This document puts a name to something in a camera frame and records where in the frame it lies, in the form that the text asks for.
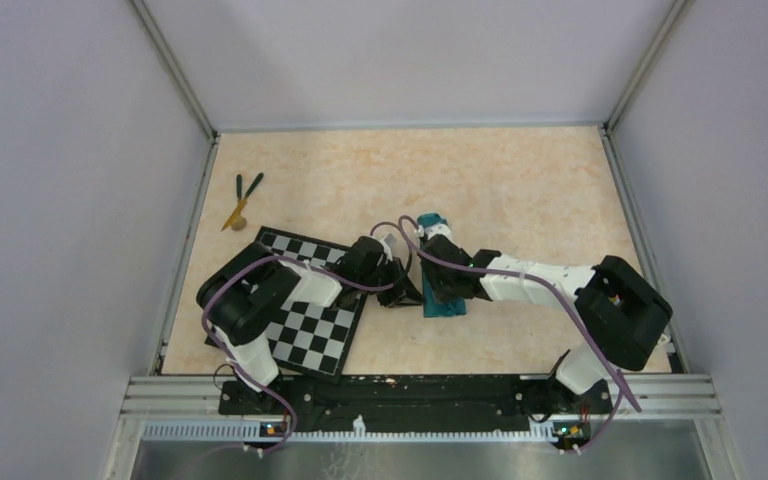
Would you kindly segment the teal cloth napkin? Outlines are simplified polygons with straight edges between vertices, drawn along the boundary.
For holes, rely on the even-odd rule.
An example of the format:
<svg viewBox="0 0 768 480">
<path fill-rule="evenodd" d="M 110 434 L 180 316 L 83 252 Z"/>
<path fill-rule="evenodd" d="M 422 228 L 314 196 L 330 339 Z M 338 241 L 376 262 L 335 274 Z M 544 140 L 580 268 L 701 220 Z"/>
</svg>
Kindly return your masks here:
<svg viewBox="0 0 768 480">
<path fill-rule="evenodd" d="M 426 213 L 417 218 L 417 223 L 423 229 L 437 225 L 448 225 L 445 218 L 438 213 Z M 425 318 L 456 317 L 467 314 L 466 302 L 458 298 L 449 302 L 438 302 L 433 294 L 431 284 L 426 275 L 426 268 L 422 267 L 422 287 L 424 296 L 423 315 Z"/>
</svg>

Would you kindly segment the green handled gold spoon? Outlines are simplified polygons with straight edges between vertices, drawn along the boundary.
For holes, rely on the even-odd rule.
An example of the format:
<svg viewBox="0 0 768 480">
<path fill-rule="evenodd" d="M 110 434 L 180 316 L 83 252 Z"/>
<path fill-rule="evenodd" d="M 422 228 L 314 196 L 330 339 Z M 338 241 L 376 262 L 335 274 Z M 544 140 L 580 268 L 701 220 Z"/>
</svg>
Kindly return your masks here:
<svg viewBox="0 0 768 480">
<path fill-rule="evenodd" d="M 252 193 L 255 191 L 255 189 L 259 186 L 259 184 L 262 182 L 265 174 L 263 172 L 258 173 L 254 180 L 249 185 L 248 189 L 243 192 L 242 191 L 242 176 L 237 176 L 237 196 L 238 196 L 238 205 L 235 208 L 233 214 L 231 215 L 230 220 L 228 221 L 228 226 L 233 231 L 240 231 L 245 228 L 247 224 L 246 218 L 242 215 L 242 211 L 247 205 L 249 197 L 252 195 Z"/>
</svg>

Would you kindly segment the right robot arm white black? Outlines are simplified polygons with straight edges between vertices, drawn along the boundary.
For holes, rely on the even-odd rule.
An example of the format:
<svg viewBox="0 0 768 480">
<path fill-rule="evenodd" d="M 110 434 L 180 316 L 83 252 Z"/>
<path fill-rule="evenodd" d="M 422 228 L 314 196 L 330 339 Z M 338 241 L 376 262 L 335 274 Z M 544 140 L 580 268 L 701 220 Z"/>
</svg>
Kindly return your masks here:
<svg viewBox="0 0 768 480">
<path fill-rule="evenodd" d="M 418 255 L 435 299 L 515 301 L 565 311 L 584 338 L 564 354 L 546 385 L 549 404 L 572 412 L 597 382 L 648 363 L 673 316 L 669 302 L 626 260 L 557 266 L 497 250 L 470 255 L 447 234 L 427 232 Z"/>
</svg>

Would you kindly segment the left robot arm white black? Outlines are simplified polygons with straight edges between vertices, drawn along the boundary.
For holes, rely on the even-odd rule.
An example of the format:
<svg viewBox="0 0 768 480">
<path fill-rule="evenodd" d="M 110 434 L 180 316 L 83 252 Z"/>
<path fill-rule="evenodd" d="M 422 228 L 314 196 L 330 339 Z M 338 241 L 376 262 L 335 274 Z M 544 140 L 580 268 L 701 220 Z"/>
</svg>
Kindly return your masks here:
<svg viewBox="0 0 768 480">
<path fill-rule="evenodd" d="M 279 368 L 336 378 L 367 296 L 385 308 L 420 306 L 411 264 L 388 237 L 351 246 L 268 232 L 228 261 L 196 295 L 211 340 L 245 383 L 257 413 L 279 404 Z"/>
</svg>

